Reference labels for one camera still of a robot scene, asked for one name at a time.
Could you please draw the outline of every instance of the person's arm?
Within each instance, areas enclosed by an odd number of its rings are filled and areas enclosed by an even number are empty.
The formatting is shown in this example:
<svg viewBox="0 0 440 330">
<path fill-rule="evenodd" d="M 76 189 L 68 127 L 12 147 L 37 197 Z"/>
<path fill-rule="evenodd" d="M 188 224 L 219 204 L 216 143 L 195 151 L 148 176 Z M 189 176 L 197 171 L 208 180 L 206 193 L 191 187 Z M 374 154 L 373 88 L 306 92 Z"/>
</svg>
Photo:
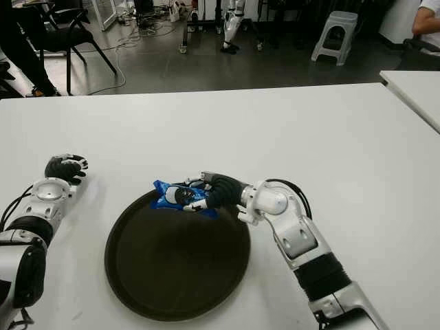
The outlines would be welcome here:
<svg viewBox="0 0 440 330">
<path fill-rule="evenodd" d="M 440 19 L 435 18 L 433 10 L 421 7 L 417 11 L 417 15 L 412 25 L 412 33 L 416 36 L 419 34 L 429 34 L 440 32 Z"/>
</svg>

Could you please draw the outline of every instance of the white plastic stool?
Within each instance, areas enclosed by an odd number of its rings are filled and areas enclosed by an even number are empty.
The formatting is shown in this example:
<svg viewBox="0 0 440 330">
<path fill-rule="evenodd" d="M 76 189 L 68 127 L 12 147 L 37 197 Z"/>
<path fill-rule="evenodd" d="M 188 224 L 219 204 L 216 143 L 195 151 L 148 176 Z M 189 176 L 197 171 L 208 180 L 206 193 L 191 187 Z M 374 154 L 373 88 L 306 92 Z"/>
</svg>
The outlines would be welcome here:
<svg viewBox="0 0 440 330">
<path fill-rule="evenodd" d="M 336 65 L 341 66 L 345 64 L 345 60 L 351 49 L 351 39 L 358 23 L 358 14 L 354 12 L 332 12 L 325 23 L 319 41 L 316 43 L 315 50 L 311 55 L 311 60 L 316 62 L 319 55 L 329 55 L 337 58 Z M 339 50 L 324 48 L 324 42 L 331 28 L 339 26 L 344 29 L 345 35 Z"/>
</svg>

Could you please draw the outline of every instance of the robot leg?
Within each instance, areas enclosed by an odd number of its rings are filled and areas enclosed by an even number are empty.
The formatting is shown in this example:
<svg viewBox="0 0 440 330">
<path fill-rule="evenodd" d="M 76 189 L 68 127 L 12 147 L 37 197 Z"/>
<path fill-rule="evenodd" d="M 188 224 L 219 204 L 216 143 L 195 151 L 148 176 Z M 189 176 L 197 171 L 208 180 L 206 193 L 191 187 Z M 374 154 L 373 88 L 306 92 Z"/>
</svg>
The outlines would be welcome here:
<svg viewBox="0 0 440 330">
<path fill-rule="evenodd" d="M 228 8 L 228 12 L 225 16 L 225 41 L 223 43 L 223 47 L 221 48 L 222 52 L 235 54 L 238 50 L 238 47 L 232 44 L 232 40 L 234 39 L 235 34 L 237 34 L 237 30 L 239 29 L 241 21 L 244 17 L 244 12 L 245 0 L 230 1 L 230 7 Z"/>
</svg>

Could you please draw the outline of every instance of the electrical cable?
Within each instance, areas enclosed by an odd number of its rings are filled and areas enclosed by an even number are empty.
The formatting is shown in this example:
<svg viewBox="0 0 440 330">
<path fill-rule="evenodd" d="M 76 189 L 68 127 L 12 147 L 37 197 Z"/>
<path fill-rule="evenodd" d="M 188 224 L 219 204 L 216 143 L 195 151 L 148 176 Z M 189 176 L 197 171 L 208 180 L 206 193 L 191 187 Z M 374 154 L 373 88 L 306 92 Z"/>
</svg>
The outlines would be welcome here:
<svg viewBox="0 0 440 330">
<path fill-rule="evenodd" d="M 118 69 L 118 71 L 122 75 L 122 82 L 118 83 L 115 86 L 105 87 L 105 88 L 93 91 L 91 93 L 88 93 L 87 94 L 88 96 L 91 96 L 91 95 L 94 95 L 94 94 L 97 94 L 97 93 L 100 93 L 102 91 L 106 91 L 106 90 L 109 90 L 109 89 L 120 88 L 120 87 L 126 85 L 127 78 L 126 78 L 124 72 L 121 70 L 121 68 L 119 66 L 119 52 L 118 51 L 119 51 L 120 48 L 122 48 L 122 47 L 123 48 L 136 47 L 138 45 L 138 41 L 140 41 L 143 36 L 166 36 L 167 34 L 170 34 L 170 33 L 174 32 L 176 30 L 176 27 L 173 27 L 172 25 L 164 25 L 163 23 L 158 22 L 157 21 L 157 14 L 156 13 L 150 14 L 150 15 L 146 16 L 145 19 L 142 19 L 142 22 L 144 22 L 144 21 L 146 21 L 146 22 L 152 21 L 151 22 L 151 26 L 147 27 L 145 29 L 142 29 L 140 27 L 138 27 L 136 29 L 136 27 L 135 27 L 135 28 L 133 28 L 133 30 L 131 31 L 131 33 L 127 37 L 120 38 L 118 40 L 118 42 L 119 42 L 118 45 L 113 46 L 113 47 L 109 47 L 109 48 L 106 48 L 106 49 L 102 49 L 102 50 L 113 50 L 113 49 L 115 50 L 115 54 L 116 54 L 116 68 Z M 171 28 L 171 30 L 169 30 L 169 31 L 167 31 L 165 33 L 158 34 L 157 31 L 159 31 L 162 28 Z"/>
<path fill-rule="evenodd" d="M 312 220 L 312 216 L 311 216 L 311 208 L 310 208 L 310 204 L 309 201 L 307 200 L 307 197 L 305 196 L 305 194 L 303 193 L 303 191 L 295 184 L 288 182 L 286 180 L 281 180 L 281 179 L 269 179 L 266 180 L 267 182 L 281 182 L 282 184 L 285 184 L 286 186 L 289 186 L 289 188 L 291 188 L 301 199 L 302 204 L 304 206 L 304 210 L 305 210 L 305 214 L 307 215 L 307 217 Z"/>
<path fill-rule="evenodd" d="M 19 204 L 21 203 L 21 200 L 25 197 L 30 196 L 31 194 L 28 193 L 31 189 L 33 188 L 33 186 L 30 186 L 28 189 L 26 189 L 23 194 L 20 197 L 17 197 L 16 199 L 14 199 L 14 201 L 11 202 L 11 204 L 9 204 L 9 206 L 5 209 L 5 212 L 3 212 L 3 215 L 1 216 L 1 220 L 0 220 L 0 232 L 3 232 L 5 229 L 5 224 L 6 221 L 9 219 L 9 217 L 11 216 L 11 214 L 17 209 L 17 207 L 19 206 Z"/>
<path fill-rule="evenodd" d="M 106 91 L 108 89 L 113 89 L 113 88 L 119 88 L 124 86 L 127 83 L 127 79 L 125 78 L 124 72 L 121 70 L 121 68 L 119 67 L 119 53 L 118 53 L 119 47 L 117 47 L 115 49 L 115 53 L 116 53 L 116 67 L 118 68 L 119 72 L 122 74 L 122 82 L 120 84 L 117 84 L 115 86 L 111 86 L 111 87 L 106 87 L 106 88 L 101 88 L 98 89 L 96 91 L 93 91 L 91 93 L 88 93 L 88 96 L 90 95 L 94 95 L 96 93 L 100 93 L 101 91 Z"/>
</svg>

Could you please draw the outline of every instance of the black robotic glove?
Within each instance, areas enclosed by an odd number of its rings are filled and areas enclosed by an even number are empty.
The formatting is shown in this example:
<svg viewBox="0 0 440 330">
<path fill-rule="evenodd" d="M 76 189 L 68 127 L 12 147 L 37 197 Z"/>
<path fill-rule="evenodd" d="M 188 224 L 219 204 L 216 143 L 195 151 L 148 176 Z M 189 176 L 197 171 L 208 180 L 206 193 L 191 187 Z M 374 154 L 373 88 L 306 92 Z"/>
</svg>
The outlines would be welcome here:
<svg viewBox="0 0 440 330">
<path fill-rule="evenodd" d="M 201 178 L 188 179 L 185 184 L 209 191 L 206 199 L 184 206 L 185 211 L 198 211 L 205 208 L 220 208 L 240 204 L 241 194 L 247 186 L 247 184 L 232 177 L 210 172 L 202 172 Z"/>
<path fill-rule="evenodd" d="M 89 165 L 84 157 L 64 154 L 53 156 L 47 163 L 44 174 L 45 177 L 57 177 L 73 186 L 77 186 L 81 183 L 81 180 L 77 177 L 85 177 L 82 170 L 88 168 Z"/>
<path fill-rule="evenodd" d="M 206 206 L 208 208 L 240 204 L 241 193 L 246 187 L 245 184 L 221 174 L 212 174 L 208 183 L 212 187 L 210 194 L 206 198 Z"/>
</svg>

